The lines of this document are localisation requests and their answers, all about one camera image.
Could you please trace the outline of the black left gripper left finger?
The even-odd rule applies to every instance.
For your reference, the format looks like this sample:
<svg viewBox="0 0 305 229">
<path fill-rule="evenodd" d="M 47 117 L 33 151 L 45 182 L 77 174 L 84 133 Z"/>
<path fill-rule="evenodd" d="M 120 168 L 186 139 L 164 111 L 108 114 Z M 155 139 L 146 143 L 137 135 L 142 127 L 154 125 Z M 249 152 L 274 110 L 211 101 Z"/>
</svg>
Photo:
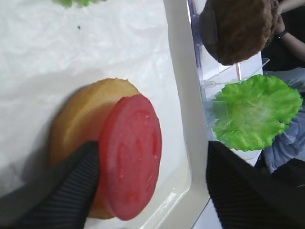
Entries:
<svg viewBox="0 0 305 229">
<path fill-rule="evenodd" d="M 100 153 L 88 141 L 40 178 L 1 197 L 2 229 L 82 229 L 100 179 Z"/>
</svg>

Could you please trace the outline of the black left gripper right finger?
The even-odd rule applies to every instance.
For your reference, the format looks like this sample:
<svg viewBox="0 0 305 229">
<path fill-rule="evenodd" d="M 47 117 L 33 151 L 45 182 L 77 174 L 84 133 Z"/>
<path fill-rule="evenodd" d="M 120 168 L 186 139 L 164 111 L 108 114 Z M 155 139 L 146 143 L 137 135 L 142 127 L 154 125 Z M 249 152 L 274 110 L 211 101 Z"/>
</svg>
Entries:
<svg viewBox="0 0 305 229">
<path fill-rule="evenodd" d="M 206 183 L 224 229 L 303 229 L 305 193 L 208 143 Z"/>
</svg>

